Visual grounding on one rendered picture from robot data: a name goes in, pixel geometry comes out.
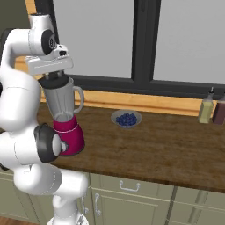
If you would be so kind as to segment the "magenta blender with glass jar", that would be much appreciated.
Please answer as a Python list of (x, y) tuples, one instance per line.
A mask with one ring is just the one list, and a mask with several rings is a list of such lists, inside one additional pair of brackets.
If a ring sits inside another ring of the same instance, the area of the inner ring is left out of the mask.
[(53, 128), (67, 145), (61, 156), (73, 156), (84, 148), (83, 130), (76, 120), (76, 114), (83, 108), (83, 90), (74, 85), (69, 77), (68, 83), (58, 89), (43, 89), (49, 111), (54, 119)]

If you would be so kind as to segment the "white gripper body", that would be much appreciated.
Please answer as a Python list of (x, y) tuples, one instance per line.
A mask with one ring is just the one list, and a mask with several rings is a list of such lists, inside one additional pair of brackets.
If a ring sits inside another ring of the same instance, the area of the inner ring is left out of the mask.
[(27, 56), (25, 63), (28, 67), (29, 74), (32, 76), (71, 69), (73, 67), (70, 56), (59, 56), (50, 61), (42, 60), (38, 56)]

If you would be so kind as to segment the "blueberries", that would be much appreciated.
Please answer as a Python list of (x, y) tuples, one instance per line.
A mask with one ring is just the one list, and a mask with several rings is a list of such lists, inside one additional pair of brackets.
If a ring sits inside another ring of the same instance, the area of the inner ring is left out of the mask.
[(116, 122), (121, 126), (132, 126), (137, 122), (137, 118), (133, 113), (124, 113), (116, 118)]

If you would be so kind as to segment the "grey bowl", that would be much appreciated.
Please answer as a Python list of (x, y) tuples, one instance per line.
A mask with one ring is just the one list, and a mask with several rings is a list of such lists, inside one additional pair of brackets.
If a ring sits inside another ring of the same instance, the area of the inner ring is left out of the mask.
[[(117, 122), (116, 122), (116, 118), (119, 117), (120, 115), (124, 114), (124, 113), (133, 113), (136, 118), (137, 118), (137, 122), (132, 125), (132, 126), (121, 126), (119, 125)], [(119, 127), (122, 127), (122, 128), (132, 128), (132, 127), (135, 127), (137, 125), (139, 125), (141, 122), (142, 122), (142, 116), (139, 112), (136, 112), (136, 111), (132, 111), (132, 110), (117, 110), (115, 111), (112, 116), (111, 116), (111, 120), (114, 124), (118, 125)]]

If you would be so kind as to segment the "pale green drawer front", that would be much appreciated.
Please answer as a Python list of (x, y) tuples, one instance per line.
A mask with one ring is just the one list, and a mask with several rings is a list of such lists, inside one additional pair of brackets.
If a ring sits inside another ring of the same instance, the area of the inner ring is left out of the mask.
[(128, 178), (90, 174), (91, 187), (113, 192), (122, 192), (138, 196), (146, 196), (160, 200), (170, 200), (173, 187)]
[(176, 202), (225, 210), (225, 193), (178, 187)]

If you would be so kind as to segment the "black blender lid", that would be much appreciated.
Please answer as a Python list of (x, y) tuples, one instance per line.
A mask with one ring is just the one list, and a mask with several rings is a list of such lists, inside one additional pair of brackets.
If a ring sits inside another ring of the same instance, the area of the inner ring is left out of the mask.
[(51, 76), (49, 79), (46, 79), (45, 77), (42, 77), (39, 79), (39, 83), (43, 89), (58, 89), (63, 86), (65, 86), (69, 81), (69, 78), (67, 76), (61, 76), (61, 77), (54, 77)]

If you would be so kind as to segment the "pale green cupboard door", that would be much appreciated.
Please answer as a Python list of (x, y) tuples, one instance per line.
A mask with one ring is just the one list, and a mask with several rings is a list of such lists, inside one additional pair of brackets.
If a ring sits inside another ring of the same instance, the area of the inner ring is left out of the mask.
[(29, 195), (13, 182), (13, 172), (0, 169), (0, 216), (19, 221), (38, 223)]
[(174, 202), (167, 225), (225, 225), (225, 210)]
[(104, 191), (92, 188), (95, 213), (95, 193), (99, 193), (96, 225), (165, 225), (170, 202), (149, 197)]
[(88, 172), (85, 172), (84, 175), (87, 177), (88, 179), (88, 189), (87, 192), (85, 194), (85, 200), (84, 200), (84, 204), (86, 207), (89, 208), (89, 213), (88, 214), (83, 214), (83, 208), (82, 208), (82, 202), (81, 202), (81, 198), (79, 198), (77, 200), (77, 206), (79, 211), (86, 217), (86, 219), (89, 222), (89, 225), (95, 225), (95, 217), (94, 217), (94, 212), (93, 212), (93, 204), (92, 204), (92, 194), (91, 194), (91, 181), (90, 181), (90, 175)]

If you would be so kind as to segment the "olive oil bottle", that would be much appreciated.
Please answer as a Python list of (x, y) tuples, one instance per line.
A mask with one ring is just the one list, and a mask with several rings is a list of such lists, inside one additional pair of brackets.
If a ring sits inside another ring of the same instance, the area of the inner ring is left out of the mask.
[(199, 123), (207, 124), (210, 121), (211, 113), (213, 111), (214, 88), (211, 88), (207, 96), (202, 100), (199, 111)]

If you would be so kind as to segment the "dark window frame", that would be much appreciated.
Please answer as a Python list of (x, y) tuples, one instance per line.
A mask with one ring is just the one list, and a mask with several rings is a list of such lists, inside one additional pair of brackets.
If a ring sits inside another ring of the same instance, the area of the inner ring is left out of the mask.
[(214, 98), (225, 84), (156, 77), (161, 0), (34, 0), (50, 16), (56, 41), (74, 67), (65, 73), (85, 90), (180, 98)]

